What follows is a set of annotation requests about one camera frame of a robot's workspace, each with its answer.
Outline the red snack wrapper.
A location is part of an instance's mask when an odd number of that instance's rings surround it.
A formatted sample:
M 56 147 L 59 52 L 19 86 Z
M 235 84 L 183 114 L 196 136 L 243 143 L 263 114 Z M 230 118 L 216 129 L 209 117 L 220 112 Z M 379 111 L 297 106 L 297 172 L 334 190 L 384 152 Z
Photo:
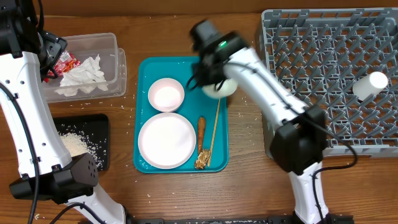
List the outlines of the red snack wrapper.
M 50 79 L 62 77 L 64 73 L 78 67 L 80 64 L 81 62 L 71 52 L 66 50 L 60 55 L 54 67 L 48 71 L 44 81 L 48 83 Z

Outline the pale green bowl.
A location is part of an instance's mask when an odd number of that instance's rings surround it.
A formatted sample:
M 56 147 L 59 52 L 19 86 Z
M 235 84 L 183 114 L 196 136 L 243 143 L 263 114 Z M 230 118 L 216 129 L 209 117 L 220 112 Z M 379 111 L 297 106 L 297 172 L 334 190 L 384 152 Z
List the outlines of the pale green bowl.
M 201 89 L 204 94 L 213 99 L 226 98 L 232 95 L 238 88 L 238 83 L 232 78 L 225 80 L 223 83 L 203 86 Z

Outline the white napkin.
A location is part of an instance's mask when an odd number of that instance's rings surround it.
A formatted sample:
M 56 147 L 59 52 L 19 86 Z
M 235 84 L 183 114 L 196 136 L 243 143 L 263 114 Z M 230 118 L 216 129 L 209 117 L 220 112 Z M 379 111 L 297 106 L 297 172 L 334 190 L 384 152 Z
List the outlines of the white napkin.
M 91 93 L 95 88 L 108 91 L 108 85 L 103 82 L 106 80 L 104 72 L 100 70 L 100 56 L 97 55 L 96 58 L 89 57 L 79 66 L 64 73 L 60 86 L 72 87 L 58 89 L 55 92 L 59 95 L 75 96 L 78 90 L 86 94 Z

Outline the large pink plate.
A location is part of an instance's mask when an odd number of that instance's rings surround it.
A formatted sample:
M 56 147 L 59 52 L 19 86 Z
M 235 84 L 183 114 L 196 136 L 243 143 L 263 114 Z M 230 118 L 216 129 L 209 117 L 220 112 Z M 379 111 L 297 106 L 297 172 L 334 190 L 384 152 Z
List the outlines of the large pink plate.
M 148 119 L 138 134 L 143 159 L 158 169 L 173 169 L 191 158 L 197 135 L 191 122 L 177 113 L 159 113 Z

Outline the pile of white rice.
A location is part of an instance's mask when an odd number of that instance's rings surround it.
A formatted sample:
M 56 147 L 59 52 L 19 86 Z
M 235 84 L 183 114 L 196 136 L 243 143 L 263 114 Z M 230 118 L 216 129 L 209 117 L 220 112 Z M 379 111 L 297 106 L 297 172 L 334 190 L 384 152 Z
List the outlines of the pile of white rice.
M 99 171 L 109 168 L 107 137 L 96 139 L 94 133 L 85 133 L 84 130 L 78 130 L 75 124 L 57 124 L 56 129 L 60 139 L 72 157 L 89 153 L 95 160 Z

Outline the white plastic cup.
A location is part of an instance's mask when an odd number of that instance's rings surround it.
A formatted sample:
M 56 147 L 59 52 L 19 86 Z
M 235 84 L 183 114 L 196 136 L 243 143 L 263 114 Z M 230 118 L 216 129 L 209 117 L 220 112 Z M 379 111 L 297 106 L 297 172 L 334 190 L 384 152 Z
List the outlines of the white plastic cup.
M 372 72 L 354 83 L 353 94 L 358 100 L 364 101 L 370 95 L 378 95 L 387 84 L 388 79 L 384 73 Z

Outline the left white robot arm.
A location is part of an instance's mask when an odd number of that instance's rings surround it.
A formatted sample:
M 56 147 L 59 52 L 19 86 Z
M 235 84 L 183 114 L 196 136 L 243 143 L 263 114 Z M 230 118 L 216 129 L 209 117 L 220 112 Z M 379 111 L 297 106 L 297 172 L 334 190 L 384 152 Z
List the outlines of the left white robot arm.
M 42 89 L 67 41 L 44 29 L 41 4 L 1 2 L 1 108 L 12 134 L 20 177 L 14 198 L 52 200 L 93 223 L 130 223 L 127 210 L 100 186 L 88 154 L 71 156 L 53 122 Z

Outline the grey dishwasher rack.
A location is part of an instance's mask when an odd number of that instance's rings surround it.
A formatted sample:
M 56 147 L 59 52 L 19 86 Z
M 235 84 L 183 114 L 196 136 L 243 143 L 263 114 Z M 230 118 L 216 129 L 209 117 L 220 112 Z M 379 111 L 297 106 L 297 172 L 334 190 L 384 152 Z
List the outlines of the grey dishwasher rack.
M 326 113 L 335 137 L 325 156 L 397 156 L 397 9 L 269 9 L 256 50 L 283 86 Z M 356 81 L 382 72 L 388 84 L 364 101 Z

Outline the wooden chopstick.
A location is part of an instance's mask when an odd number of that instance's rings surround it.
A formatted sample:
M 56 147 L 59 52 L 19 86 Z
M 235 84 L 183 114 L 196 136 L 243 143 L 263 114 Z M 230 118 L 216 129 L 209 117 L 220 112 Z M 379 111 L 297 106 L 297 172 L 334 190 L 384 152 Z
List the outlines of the wooden chopstick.
M 210 164 L 211 164 L 211 157 L 212 157 L 212 154 L 213 154 L 213 147 L 214 147 L 216 129 L 217 129 L 217 125 L 218 125 L 218 117 L 219 117 L 219 111 L 220 111 L 220 104 L 221 104 L 221 99 L 218 100 L 218 106 L 217 106 L 216 114 L 215 114 L 215 122 L 214 122 L 214 126 L 213 126 L 213 134 L 212 134 L 211 146 L 210 146 L 210 157 L 209 157 L 208 162 L 207 162 L 207 166 L 208 166 L 208 167 L 209 167 Z

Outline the clear plastic bin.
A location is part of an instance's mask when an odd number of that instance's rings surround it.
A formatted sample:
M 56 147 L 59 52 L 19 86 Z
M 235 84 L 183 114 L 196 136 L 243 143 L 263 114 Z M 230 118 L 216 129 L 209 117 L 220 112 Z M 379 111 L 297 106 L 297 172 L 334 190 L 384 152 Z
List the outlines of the clear plastic bin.
M 55 90 L 72 86 L 60 86 L 63 77 L 58 77 L 50 79 L 48 83 L 42 83 L 48 103 L 109 98 L 125 94 L 127 85 L 126 56 L 124 50 L 118 47 L 116 36 L 113 33 L 67 36 L 65 40 L 67 41 L 66 50 L 71 52 L 81 63 L 89 57 L 96 58 L 99 55 L 100 70 L 104 72 L 106 80 L 103 84 L 108 85 L 108 91 L 95 88 L 89 94 L 78 90 L 75 96 L 59 95 Z

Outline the small pink bowl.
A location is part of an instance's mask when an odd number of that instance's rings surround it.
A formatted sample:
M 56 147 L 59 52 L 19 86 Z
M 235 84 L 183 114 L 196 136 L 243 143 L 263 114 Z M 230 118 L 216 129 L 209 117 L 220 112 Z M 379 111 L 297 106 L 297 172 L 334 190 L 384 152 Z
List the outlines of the small pink bowl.
M 154 82 L 148 91 L 150 105 L 160 112 L 174 112 L 183 103 L 185 90 L 173 78 L 161 78 Z

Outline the brown carrot-shaped food piece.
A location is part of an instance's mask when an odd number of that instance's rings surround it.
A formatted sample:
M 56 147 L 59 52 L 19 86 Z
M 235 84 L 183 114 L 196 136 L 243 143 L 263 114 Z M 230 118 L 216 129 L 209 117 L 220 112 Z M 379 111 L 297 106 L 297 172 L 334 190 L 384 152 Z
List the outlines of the brown carrot-shaped food piece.
M 198 120 L 198 134 L 197 134 L 197 148 L 198 148 L 198 154 L 200 154 L 203 150 L 203 140 L 204 140 L 204 135 L 205 135 L 205 126 L 206 126 L 206 121 L 204 117 L 200 117 Z

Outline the teal plastic serving tray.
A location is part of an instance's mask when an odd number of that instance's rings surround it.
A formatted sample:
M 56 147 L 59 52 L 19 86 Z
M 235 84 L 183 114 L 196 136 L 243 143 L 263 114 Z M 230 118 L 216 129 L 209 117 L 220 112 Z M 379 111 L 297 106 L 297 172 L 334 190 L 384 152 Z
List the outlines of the teal plastic serving tray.
M 136 93 L 136 123 L 133 152 L 134 165 L 140 172 L 147 174 L 198 172 L 198 170 L 194 168 L 194 162 L 197 159 L 197 150 L 194 150 L 191 158 L 179 167 L 174 169 L 158 169 L 151 166 L 143 159 L 137 145 L 138 134 L 144 123 L 154 115 L 160 113 L 149 103 L 148 91 L 150 86 L 161 78 L 173 78 L 180 82 L 182 86 L 185 86 L 192 76 L 191 65 L 198 61 L 198 57 L 151 57 L 145 59 L 140 64 Z M 206 128 L 203 142 L 203 147 L 205 149 L 210 149 L 211 146 L 217 106 L 218 100 L 206 96 L 200 88 L 196 88 L 194 90 L 185 90 L 184 101 L 176 111 L 177 114 L 187 118 L 194 129 L 197 128 L 197 121 L 199 118 L 205 118 Z M 202 171 L 219 172 L 226 167 L 228 161 L 228 108 L 227 99 L 222 98 L 211 164 Z

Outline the crumbly granola food piece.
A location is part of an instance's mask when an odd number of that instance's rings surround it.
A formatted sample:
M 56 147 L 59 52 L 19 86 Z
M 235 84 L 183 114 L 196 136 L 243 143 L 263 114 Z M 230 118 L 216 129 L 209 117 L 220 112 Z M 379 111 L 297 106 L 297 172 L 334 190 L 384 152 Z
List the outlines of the crumbly granola food piece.
M 194 163 L 194 168 L 198 170 L 204 169 L 208 163 L 210 156 L 211 156 L 210 150 L 203 149 L 201 153 L 199 153 L 198 158 Z

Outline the black plastic tray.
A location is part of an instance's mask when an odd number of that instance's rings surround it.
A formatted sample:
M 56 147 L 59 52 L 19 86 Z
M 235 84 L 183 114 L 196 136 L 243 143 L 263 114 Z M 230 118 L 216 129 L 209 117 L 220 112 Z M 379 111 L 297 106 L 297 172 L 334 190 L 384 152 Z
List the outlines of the black plastic tray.
M 109 130 L 109 119 L 105 114 L 88 114 L 81 116 L 69 116 L 53 119 L 55 127 L 57 124 L 75 124 L 78 130 L 84 130 L 85 133 L 94 133 L 96 139 L 100 137 L 107 137 L 108 140 L 108 153 L 109 153 L 109 165 L 110 165 L 110 130 Z

